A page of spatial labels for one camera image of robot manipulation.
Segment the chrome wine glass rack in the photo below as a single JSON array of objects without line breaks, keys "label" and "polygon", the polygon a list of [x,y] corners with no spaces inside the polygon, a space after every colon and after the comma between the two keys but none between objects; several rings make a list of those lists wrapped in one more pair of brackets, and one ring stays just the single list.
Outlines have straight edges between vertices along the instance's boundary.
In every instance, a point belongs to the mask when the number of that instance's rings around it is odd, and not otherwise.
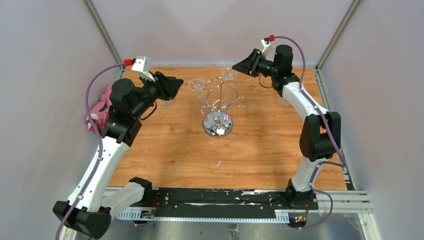
[{"label": "chrome wine glass rack", "polygon": [[203,102],[202,127],[207,135],[223,138],[231,133],[233,119],[228,113],[231,107],[244,108],[248,99],[237,90],[238,84],[233,79],[216,77],[208,80],[200,91]]}]

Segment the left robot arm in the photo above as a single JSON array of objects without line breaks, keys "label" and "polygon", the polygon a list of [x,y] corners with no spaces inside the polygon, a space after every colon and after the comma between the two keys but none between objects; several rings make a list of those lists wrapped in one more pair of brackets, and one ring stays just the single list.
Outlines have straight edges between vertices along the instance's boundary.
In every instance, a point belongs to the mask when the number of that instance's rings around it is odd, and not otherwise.
[{"label": "left robot arm", "polygon": [[158,206],[152,183],[140,177],[130,179],[108,197],[104,197],[104,193],[118,163],[142,127],[142,115],[157,100],[174,99],[183,84],[182,79],[159,71],[153,74],[152,80],[143,80],[141,87],[128,78],[113,83],[109,117],[98,132],[96,153],[68,199],[57,201],[52,209],[62,227],[98,240],[107,232],[112,220],[131,205]]}]

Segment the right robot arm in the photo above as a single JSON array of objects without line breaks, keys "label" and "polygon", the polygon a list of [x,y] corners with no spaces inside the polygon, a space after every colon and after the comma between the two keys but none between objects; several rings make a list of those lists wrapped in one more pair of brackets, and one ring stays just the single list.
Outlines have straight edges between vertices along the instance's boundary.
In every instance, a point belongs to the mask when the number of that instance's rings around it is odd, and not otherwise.
[{"label": "right robot arm", "polygon": [[272,88],[294,107],[303,121],[299,139],[302,159],[285,189],[286,204],[298,209],[312,197],[322,165],[340,148],[341,116],[328,111],[312,98],[293,72],[292,62],[293,49],[278,45],[273,60],[267,60],[259,49],[254,49],[232,69],[254,78],[260,75],[270,77]]}]

